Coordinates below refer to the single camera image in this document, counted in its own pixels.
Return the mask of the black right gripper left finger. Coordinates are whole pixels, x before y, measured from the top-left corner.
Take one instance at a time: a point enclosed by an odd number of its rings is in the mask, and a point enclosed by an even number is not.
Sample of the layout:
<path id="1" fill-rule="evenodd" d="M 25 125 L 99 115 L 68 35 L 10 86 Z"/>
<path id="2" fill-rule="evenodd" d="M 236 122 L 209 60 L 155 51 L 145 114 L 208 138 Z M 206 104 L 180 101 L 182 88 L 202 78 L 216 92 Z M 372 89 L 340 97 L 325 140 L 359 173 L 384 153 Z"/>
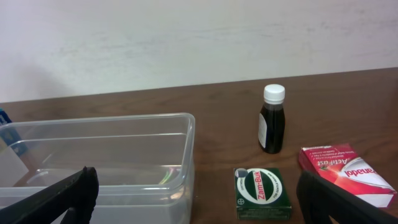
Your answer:
<path id="1" fill-rule="evenodd" d="M 62 223 L 89 224 L 96 206 L 99 181 L 96 169 L 81 171 L 1 209 L 1 224 Z"/>

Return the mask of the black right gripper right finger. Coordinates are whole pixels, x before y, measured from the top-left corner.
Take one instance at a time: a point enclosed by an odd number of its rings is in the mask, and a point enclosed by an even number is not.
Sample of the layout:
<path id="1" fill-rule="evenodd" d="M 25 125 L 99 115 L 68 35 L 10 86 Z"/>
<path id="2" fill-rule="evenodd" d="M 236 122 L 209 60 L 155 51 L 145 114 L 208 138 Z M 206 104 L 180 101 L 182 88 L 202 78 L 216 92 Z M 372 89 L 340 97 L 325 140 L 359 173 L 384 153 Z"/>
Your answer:
<path id="1" fill-rule="evenodd" d="M 394 217 L 309 171 L 303 171 L 296 194 L 305 223 L 397 224 Z"/>

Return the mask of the blue Kool Fever box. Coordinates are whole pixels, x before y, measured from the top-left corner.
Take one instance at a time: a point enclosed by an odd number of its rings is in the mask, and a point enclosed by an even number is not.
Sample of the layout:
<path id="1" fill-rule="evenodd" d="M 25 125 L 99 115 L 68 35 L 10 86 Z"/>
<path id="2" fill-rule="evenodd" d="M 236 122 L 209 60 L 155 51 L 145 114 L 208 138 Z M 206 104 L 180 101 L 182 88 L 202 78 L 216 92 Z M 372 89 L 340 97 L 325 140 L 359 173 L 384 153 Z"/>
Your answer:
<path id="1" fill-rule="evenodd" d="M 12 121 L 1 109 L 1 187 L 13 187 L 29 170 L 21 159 L 27 148 L 18 132 L 9 127 Z"/>

